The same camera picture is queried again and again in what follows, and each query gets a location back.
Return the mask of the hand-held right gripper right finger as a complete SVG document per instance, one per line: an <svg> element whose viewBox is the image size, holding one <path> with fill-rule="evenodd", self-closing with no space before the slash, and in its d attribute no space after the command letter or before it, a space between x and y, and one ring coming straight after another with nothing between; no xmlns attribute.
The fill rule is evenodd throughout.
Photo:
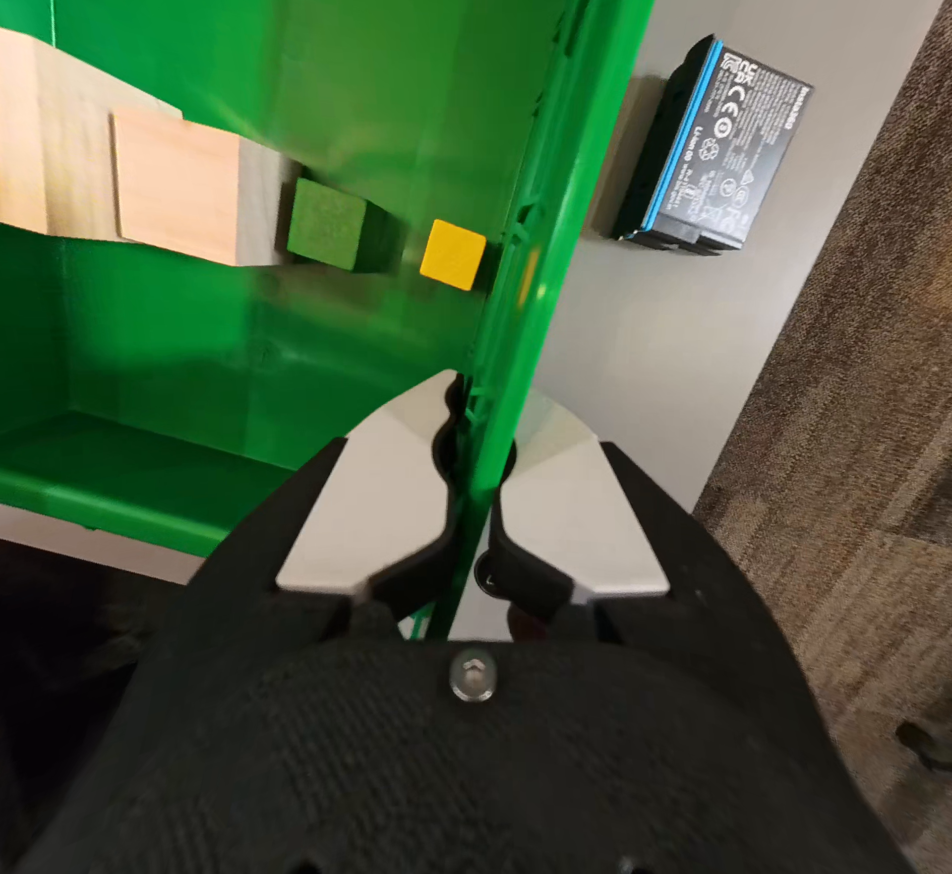
<svg viewBox="0 0 952 874"><path fill-rule="evenodd" d="M476 559L476 625L509 626L522 611L655 598L670 591L596 433L531 390L513 463L493 495Z"/></svg>

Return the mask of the green plastic bin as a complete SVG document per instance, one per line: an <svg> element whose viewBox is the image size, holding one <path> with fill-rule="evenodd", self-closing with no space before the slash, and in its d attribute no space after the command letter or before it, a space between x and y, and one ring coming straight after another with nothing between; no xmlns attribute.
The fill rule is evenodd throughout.
<svg viewBox="0 0 952 874"><path fill-rule="evenodd" d="M406 232L396 271L2 224L2 504L210 561L373 411L462 378L448 635L654 0L2 0L29 34ZM422 277L435 219L470 292Z"/></svg>

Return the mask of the small green cube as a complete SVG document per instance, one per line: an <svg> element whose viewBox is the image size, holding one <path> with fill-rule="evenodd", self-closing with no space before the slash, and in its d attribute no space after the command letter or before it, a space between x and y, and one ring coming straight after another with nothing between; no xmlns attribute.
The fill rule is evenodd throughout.
<svg viewBox="0 0 952 874"><path fill-rule="evenodd" d="M300 178L287 250L295 257L354 274L396 271L406 232L372 201Z"/></svg>

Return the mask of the large wooden cube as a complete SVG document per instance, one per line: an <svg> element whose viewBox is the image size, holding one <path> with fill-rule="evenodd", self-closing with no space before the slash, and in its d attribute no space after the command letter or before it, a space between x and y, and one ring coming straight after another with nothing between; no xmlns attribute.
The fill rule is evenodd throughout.
<svg viewBox="0 0 952 874"><path fill-rule="evenodd" d="M29 34L1 29L1 222L40 235L124 243L111 119L182 112Z"/></svg>

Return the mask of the small yellow cube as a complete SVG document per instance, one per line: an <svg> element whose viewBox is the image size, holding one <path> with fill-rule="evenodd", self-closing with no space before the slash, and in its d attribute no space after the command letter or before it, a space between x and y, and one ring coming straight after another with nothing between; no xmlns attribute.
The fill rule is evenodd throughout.
<svg viewBox="0 0 952 874"><path fill-rule="evenodd" d="M423 250L419 274L439 284L470 292L486 245L487 239L482 234L435 219Z"/></svg>

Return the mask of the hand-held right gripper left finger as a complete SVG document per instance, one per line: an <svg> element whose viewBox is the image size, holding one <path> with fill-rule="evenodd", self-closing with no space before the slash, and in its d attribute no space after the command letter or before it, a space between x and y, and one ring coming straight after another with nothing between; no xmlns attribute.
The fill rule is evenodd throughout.
<svg viewBox="0 0 952 874"><path fill-rule="evenodd" d="M375 601L397 619L437 599L456 558L445 449L462 383L443 370L351 429L277 573L281 591Z"/></svg>

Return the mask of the medium wooden cube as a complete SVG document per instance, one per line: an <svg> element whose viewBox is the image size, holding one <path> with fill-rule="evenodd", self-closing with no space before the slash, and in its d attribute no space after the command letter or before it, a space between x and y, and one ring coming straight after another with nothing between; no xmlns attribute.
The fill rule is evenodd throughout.
<svg viewBox="0 0 952 874"><path fill-rule="evenodd" d="M290 261L301 166L237 134L158 112L112 117L120 235L230 267Z"/></svg>

